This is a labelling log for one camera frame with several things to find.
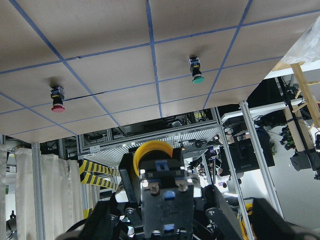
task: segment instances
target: black and yellow striped tape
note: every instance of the black and yellow striped tape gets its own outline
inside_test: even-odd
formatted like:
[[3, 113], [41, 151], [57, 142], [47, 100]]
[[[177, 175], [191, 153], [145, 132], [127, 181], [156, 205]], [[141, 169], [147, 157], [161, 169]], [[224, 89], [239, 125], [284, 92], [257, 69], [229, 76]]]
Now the black and yellow striped tape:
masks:
[[120, 177], [119, 171], [117, 169], [108, 168], [106, 166], [102, 166], [88, 160], [83, 160], [83, 164], [80, 167], [80, 174], [82, 174], [83, 172], [110, 174], [115, 177]]
[[117, 190], [118, 188], [118, 185], [115, 184], [114, 182], [108, 181], [99, 176], [92, 175], [88, 172], [84, 172], [83, 174], [80, 174], [80, 180], [82, 184], [97, 185], [97, 186], [105, 187], [108, 189], [114, 189], [114, 190]]

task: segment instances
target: plastic bag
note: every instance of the plastic bag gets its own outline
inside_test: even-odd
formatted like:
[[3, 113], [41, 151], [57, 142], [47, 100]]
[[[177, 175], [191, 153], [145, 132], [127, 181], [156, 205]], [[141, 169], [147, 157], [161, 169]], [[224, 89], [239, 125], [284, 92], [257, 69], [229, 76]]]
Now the plastic bag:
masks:
[[286, 64], [311, 63], [320, 60], [320, 17], [296, 41], [281, 60]]

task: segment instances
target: label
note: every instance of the label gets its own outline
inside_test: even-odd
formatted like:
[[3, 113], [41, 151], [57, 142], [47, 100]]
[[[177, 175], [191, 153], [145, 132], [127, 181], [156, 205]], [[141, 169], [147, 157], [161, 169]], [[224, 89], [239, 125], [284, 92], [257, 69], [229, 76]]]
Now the label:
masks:
[[96, 152], [100, 152], [100, 145], [90, 147], [90, 153], [96, 153]]

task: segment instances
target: white curtain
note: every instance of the white curtain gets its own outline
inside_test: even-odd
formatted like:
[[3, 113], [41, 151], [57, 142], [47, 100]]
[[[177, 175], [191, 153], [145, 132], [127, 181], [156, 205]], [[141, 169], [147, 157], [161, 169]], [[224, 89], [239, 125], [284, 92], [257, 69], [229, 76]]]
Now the white curtain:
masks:
[[91, 184], [82, 184], [85, 195], [87, 196], [87, 203], [83, 205], [83, 210], [92, 209], [96, 206], [100, 197], [100, 186]]
[[[15, 201], [19, 240], [35, 240], [35, 201], [31, 149], [19, 148], [16, 160]], [[41, 155], [44, 228], [46, 240], [54, 240], [83, 219], [79, 166], [53, 154]]]
[[6, 239], [6, 169], [7, 148], [0, 145], [0, 240]]

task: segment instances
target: yellow cap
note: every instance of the yellow cap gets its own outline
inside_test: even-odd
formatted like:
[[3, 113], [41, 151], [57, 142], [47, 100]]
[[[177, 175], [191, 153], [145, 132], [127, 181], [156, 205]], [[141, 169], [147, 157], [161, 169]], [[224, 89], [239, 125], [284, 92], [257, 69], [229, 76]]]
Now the yellow cap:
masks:
[[135, 174], [140, 177], [139, 175], [139, 162], [141, 158], [146, 155], [147, 153], [151, 151], [163, 151], [166, 154], [168, 154], [172, 158], [173, 154], [173, 147], [164, 142], [164, 141], [158, 141], [158, 140], [153, 140], [153, 141], [148, 141], [144, 144], [142, 144], [134, 153], [133, 156], [133, 168]]

